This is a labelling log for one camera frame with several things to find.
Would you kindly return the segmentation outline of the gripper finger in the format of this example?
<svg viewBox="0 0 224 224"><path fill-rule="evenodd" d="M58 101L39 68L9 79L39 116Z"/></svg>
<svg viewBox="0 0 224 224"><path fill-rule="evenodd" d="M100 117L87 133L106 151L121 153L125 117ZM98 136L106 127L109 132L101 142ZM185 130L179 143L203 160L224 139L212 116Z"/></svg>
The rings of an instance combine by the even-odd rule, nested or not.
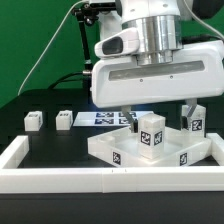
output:
<svg viewBox="0 0 224 224"><path fill-rule="evenodd" d="M191 126L191 117L197 107L196 99L187 99L181 110L181 128L189 130Z"/></svg>
<svg viewBox="0 0 224 224"><path fill-rule="evenodd" d="M134 119L131 115L131 107L130 106L122 106L121 111L127 121L130 123L130 130L132 133L138 132L138 121Z"/></svg>

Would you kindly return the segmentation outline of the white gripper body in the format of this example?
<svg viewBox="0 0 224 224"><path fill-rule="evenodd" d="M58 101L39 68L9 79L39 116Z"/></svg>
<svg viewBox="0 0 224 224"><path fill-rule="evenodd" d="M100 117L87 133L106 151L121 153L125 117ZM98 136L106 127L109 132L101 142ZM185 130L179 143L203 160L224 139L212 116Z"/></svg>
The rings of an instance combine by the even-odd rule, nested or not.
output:
<svg viewBox="0 0 224 224"><path fill-rule="evenodd" d="M224 93L224 42L187 44L163 64L137 63L140 34L125 29L95 45L92 100L99 108L187 100Z"/></svg>

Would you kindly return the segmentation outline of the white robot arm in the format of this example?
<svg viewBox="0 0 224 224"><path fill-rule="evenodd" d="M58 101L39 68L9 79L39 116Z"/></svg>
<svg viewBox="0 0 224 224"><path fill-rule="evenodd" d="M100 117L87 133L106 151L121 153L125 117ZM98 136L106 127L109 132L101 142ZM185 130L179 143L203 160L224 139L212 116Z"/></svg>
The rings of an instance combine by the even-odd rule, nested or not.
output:
<svg viewBox="0 0 224 224"><path fill-rule="evenodd" d="M95 45L92 100L99 108L120 106L136 132L132 105L185 100L187 116L197 100L224 93L224 42L183 44L186 0L115 0L116 32Z"/></svg>

